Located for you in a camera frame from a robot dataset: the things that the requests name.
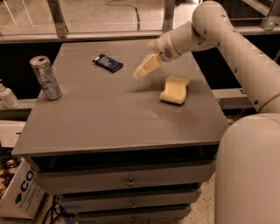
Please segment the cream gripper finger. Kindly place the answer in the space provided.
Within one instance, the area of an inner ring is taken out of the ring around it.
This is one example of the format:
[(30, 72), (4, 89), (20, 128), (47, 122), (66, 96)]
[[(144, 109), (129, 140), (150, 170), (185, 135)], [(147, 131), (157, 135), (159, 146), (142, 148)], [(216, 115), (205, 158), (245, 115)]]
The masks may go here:
[(144, 60), (140, 63), (140, 65), (136, 68), (133, 73), (133, 77), (135, 79), (141, 79), (145, 75), (151, 73), (161, 66), (162, 60), (158, 54), (149, 54)]

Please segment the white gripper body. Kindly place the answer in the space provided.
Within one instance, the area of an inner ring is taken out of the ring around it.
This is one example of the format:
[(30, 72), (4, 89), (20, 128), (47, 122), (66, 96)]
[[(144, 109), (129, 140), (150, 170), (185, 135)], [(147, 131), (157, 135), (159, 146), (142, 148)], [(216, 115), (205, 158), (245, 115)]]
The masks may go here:
[(158, 54), (164, 62), (170, 62), (179, 57), (179, 54), (172, 43), (171, 31), (168, 31), (159, 38), (150, 41), (147, 44), (147, 47), (155, 54)]

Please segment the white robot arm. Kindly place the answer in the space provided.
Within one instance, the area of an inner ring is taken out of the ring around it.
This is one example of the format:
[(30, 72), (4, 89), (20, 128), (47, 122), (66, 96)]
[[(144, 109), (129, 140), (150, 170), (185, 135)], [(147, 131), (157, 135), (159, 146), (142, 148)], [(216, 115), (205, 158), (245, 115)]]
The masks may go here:
[(215, 171), (215, 224), (280, 224), (280, 66), (244, 38), (214, 0), (191, 21), (151, 41), (136, 68), (144, 77), (192, 51), (215, 46), (255, 108), (220, 140)]

